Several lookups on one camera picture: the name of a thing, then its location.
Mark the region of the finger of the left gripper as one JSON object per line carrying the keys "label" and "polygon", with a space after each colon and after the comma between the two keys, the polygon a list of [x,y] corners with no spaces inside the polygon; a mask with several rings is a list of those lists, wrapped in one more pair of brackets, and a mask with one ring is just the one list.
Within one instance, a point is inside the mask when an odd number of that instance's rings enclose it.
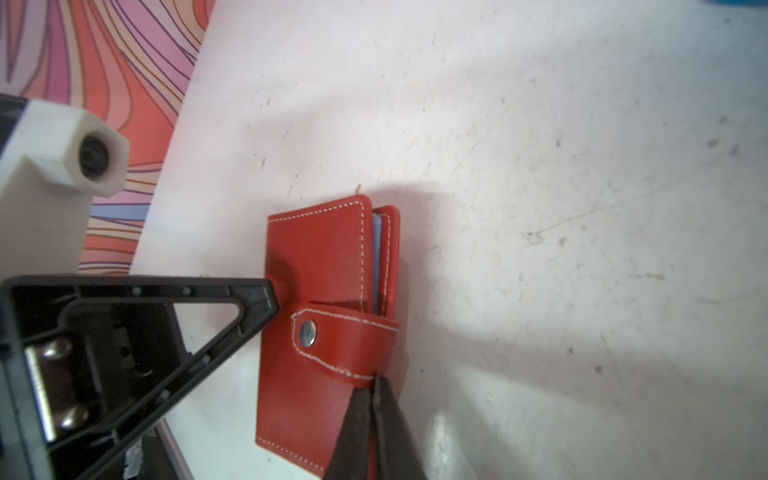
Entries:
{"label": "finger of the left gripper", "polygon": [[[235,318],[196,352],[180,304]],[[1,285],[1,475],[96,479],[278,313],[266,279],[16,276]]]}

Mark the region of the red leather card holder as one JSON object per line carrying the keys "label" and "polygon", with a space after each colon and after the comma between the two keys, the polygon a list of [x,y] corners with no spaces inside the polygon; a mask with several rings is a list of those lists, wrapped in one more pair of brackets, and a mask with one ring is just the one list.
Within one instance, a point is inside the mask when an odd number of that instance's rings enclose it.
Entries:
{"label": "red leather card holder", "polygon": [[257,444],[323,476],[354,388],[389,366],[401,216],[365,195],[274,214],[265,276],[278,314],[261,333]]}

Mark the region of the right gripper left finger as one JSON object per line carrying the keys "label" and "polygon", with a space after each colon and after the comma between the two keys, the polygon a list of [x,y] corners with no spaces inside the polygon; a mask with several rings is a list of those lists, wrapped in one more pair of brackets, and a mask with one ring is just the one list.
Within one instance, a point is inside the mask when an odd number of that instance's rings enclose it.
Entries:
{"label": "right gripper left finger", "polygon": [[353,390],[324,480],[377,477],[372,388]]}

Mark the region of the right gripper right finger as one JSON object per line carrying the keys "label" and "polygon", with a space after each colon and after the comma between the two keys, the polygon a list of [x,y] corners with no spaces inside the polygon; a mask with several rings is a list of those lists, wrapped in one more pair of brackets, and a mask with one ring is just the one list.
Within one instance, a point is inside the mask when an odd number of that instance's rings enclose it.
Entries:
{"label": "right gripper right finger", "polygon": [[390,381],[377,376],[372,388],[377,479],[426,480],[417,449]]}

